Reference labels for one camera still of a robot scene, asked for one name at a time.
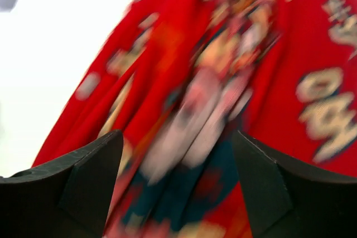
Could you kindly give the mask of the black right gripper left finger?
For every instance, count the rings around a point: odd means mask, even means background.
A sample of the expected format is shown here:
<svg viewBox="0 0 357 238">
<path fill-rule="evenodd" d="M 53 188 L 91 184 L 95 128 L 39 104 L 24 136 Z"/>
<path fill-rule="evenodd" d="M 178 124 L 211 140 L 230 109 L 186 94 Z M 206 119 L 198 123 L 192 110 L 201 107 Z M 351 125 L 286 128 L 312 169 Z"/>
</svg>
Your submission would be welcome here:
<svg viewBox="0 0 357 238">
<path fill-rule="evenodd" d="M 122 156 L 115 130 L 1 178 L 1 237 L 102 237 Z"/>
</svg>

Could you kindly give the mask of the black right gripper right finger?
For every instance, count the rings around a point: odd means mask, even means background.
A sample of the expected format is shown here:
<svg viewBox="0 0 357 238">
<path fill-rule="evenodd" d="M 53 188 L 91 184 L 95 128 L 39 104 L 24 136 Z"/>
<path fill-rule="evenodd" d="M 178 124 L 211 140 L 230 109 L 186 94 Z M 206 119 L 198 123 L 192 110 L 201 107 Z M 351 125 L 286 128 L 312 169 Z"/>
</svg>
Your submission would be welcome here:
<svg viewBox="0 0 357 238">
<path fill-rule="evenodd" d="M 356 237 L 356 178 L 236 132 L 233 152 L 253 237 Z"/>
</svg>

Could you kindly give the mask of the red printed pillowcase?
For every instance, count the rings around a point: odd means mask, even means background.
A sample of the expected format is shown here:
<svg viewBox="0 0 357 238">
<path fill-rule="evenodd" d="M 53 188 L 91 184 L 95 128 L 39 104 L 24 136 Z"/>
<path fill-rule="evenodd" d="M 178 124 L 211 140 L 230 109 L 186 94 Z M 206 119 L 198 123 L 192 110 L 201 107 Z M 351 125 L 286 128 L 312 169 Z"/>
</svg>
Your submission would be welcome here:
<svg viewBox="0 0 357 238">
<path fill-rule="evenodd" d="M 235 131 L 356 176 L 356 0 L 133 0 L 34 165 L 116 129 L 105 237 L 251 237 Z"/>
</svg>

